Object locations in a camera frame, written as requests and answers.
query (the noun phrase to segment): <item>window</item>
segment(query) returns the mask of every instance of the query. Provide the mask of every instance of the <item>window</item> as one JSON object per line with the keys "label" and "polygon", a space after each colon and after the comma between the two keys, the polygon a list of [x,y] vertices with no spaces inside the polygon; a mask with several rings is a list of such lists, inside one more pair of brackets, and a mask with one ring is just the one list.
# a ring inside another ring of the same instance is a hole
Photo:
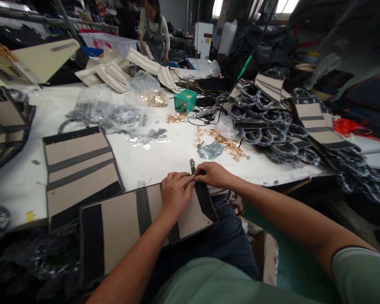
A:
{"label": "window", "polygon": [[299,0],[279,0],[277,4],[277,14],[291,14],[296,8]]}
{"label": "window", "polygon": [[223,6],[223,0],[215,0],[214,7],[212,9],[212,17],[219,18],[221,14],[221,8]]}

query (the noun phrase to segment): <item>table surface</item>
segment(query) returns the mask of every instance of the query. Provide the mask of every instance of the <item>table surface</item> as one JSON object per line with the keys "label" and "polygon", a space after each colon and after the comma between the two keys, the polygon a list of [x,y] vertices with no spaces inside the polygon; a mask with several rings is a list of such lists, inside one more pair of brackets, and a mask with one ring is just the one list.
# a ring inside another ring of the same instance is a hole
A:
{"label": "table surface", "polygon": [[[79,92],[84,88],[83,84],[71,84],[46,87],[30,94],[30,104],[37,106],[30,137],[24,149],[0,169],[0,204],[11,213],[9,229],[28,228],[31,224],[36,225],[39,220],[42,223],[47,219],[47,171],[42,137],[57,133],[58,127],[66,120],[65,114],[74,108]],[[121,96],[112,93],[114,102]],[[173,94],[167,92],[167,96],[171,98]],[[148,124],[141,132],[148,133],[150,129],[165,128],[168,143],[153,142],[149,149],[145,149],[140,146],[133,147],[133,143],[125,140],[128,135],[107,136],[126,191],[144,184],[159,183],[169,172],[189,172],[191,158],[195,160],[196,165],[205,161],[199,158],[195,147],[197,127],[188,122],[166,122],[166,115],[175,113],[173,99],[169,99],[169,105],[165,108],[147,108],[147,111]],[[65,128],[65,132],[77,130],[77,127],[71,124]],[[213,142],[214,137],[206,133],[201,139],[209,144]],[[230,151],[224,151],[215,161],[231,173],[267,187],[298,181],[309,176],[331,174],[314,166],[294,169],[290,165],[276,165],[258,152],[244,150],[244,153],[250,156],[250,160],[241,158],[240,162],[237,162],[232,158]]]}

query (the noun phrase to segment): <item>apron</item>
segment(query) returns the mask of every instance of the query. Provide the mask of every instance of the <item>apron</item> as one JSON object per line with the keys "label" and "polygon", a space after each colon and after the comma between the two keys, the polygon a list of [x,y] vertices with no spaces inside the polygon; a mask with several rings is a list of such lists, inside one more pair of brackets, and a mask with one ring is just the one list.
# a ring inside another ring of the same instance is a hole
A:
{"label": "apron", "polygon": [[144,40],[149,46],[155,61],[162,64],[165,61],[165,39],[162,35],[162,16],[159,20],[157,33],[155,33],[149,28],[149,18],[147,15],[147,28],[144,35]]}

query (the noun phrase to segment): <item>sleeve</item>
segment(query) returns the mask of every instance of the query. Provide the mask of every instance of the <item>sleeve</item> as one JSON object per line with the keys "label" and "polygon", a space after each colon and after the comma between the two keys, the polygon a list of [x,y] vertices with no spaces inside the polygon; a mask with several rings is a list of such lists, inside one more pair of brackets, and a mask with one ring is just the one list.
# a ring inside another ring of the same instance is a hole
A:
{"label": "sleeve", "polygon": [[147,22],[147,14],[145,9],[141,9],[141,17],[139,18],[139,33],[145,35],[145,24]]}
{"label": "sleeve", "polygon": [[336,285],[344,304],[380,304],[380,254],[360,247],[344,248],[332,259]]}
{"label": "sleeve", "polygon": [[162,31],[165,34],[166,49],[170,49],[169,30],[168,30],[168,24],[166,22],[165,17],[162,17]]}

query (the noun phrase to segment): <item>small green box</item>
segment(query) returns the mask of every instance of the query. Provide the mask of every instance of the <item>small green box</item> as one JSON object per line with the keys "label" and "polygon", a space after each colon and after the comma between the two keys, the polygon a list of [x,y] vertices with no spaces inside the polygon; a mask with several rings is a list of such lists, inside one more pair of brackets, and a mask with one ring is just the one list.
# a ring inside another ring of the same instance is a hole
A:
{"label": "small green box", "polygon": [[179,113],[190,113],[195,107],[197,93],[184,90],[174,97],[174,109]]}

